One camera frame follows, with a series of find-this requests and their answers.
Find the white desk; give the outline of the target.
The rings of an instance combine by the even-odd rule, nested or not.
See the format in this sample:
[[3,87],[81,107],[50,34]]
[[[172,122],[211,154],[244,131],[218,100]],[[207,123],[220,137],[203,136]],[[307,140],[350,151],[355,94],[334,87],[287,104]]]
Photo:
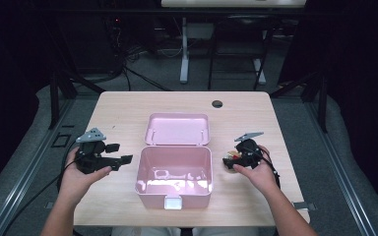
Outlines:
[[[168,9],[302,9],[307,0],[161,0],[161,6]],[[180,83],[188,83],[189,52],[187,17],[181,20],[182,25],[182,63]]]

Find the person's right leg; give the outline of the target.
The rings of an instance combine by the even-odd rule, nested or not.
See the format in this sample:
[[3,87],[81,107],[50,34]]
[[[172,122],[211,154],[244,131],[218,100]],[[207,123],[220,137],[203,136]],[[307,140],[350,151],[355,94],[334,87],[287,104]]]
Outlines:
[[195,227],[193,236],[272,236],[273,233],[259,227]]

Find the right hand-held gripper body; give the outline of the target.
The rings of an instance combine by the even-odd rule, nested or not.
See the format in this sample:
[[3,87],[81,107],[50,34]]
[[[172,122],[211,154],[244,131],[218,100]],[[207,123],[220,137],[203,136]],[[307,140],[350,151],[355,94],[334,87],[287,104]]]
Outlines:
[[254,141],[254,138],[260,135],[263,135],[263,132],[246,133],[235,139],[237,142],[235,148],[240,154],[240,157],[234,160],[236,164],[244,167],[250,166],[252,169],[259,165],[259,161],[263,158],[263,154],[257,143]]

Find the person's right hand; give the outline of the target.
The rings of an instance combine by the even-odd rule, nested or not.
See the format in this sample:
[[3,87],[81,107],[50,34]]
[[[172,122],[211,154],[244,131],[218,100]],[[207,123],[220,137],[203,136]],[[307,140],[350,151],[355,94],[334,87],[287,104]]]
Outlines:
[[252,185],[257,188],[265,197],[268,197],[278,191],[276,177],[272,170],[272,161],[269,156],[269,151],[260,146],[263,151],[264,159],[254,169],[249,169],[238,164],[233,165],[233,169],[249,179]]

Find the person's left hand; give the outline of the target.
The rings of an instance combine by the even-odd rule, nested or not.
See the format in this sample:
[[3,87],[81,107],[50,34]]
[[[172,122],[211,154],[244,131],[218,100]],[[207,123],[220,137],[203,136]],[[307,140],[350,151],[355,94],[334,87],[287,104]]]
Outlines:
[[84,174],[76,166],[75,157],[77,151],[78,148],[75,147],[68,153],[58,195],[62,202],[70,205],[77,205],[93,183],[109,175],[112,171],[110,166],[106,166],[94,173]]

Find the pink storage box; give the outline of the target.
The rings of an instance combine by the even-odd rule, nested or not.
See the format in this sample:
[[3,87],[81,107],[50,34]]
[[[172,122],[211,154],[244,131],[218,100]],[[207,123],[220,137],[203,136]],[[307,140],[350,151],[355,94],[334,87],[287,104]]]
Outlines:
[[209,141],[205,114],[152,114],[135,184],[143,205],[170,210],[207,207],[214,186]]

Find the black metal chair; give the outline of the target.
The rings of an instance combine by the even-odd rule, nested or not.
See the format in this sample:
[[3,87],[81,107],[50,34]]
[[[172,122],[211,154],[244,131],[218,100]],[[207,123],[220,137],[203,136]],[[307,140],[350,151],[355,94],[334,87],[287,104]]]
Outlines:
[[253,73],[260,84],[269,46],[280,21],[271,16],[231,15],[214,23],[209,48],[208,89],[214,74]]

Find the black frame post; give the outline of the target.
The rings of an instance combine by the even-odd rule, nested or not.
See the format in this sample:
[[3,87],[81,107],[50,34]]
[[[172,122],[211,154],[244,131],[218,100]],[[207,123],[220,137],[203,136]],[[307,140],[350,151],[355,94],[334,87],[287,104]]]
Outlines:
[[50,56],[52,76],[50,78],[51,120],[49,129],[53,129],[60,120],[59,92],[68,99],[78,95],[74,83],[101,94],[104,89],[82,77],[71,56],[65,36],[56,20],[45,20],[45,28],[50,38],[53,54]]
[[318,97],[317,123],[321,130],[326,133],[328,78],[322,72],[314,72],[297,81],[289,82],[284,87],[272,92],[270,97],[278,98],[302,85],[305,85],[300,96],[303,102],[313,102],[315,97]]

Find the aluminium floor rail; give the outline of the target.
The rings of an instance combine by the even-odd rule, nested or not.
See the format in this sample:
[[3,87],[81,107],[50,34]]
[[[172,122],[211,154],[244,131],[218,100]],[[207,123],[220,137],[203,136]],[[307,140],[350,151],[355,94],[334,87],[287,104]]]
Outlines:
[[28,191],[44,153],[56,138],[61,122],[65,119],[75,100],[65,100],[60,108],[59,120],[49,129],[50,122],[34,120],[20,146],[0,174],[0,236],[15,216],[17,209]]
[[361,236],[378,236],[375,232],[373,224],[371,223],[366,210],[364,209],[360,197],[357,195],[354,187],[352,186],[347,172],[341,162],[340,156],[336,151],[334,144],[328,133],[325,133],[319,125],[317,118],[317,109],[313,103],[304,103],[304,107],[308,112],[314,128],[318,136],[322,140],[324,147],[328,153],[330,163],[336,177],[336,180],[341,188],[343,196],[348,205],[349,211],[352,214],[356,226]]

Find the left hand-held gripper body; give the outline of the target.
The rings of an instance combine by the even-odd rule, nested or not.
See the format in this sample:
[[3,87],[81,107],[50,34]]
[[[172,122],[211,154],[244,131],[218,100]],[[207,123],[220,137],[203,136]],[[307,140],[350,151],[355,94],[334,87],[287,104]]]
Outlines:
[[98,128],[92,128],[76,139],[79,149],[75,162],[77,168],[85,174],[93,173],[105,166],[110,166],[114,157],[103,157],[106,135]]

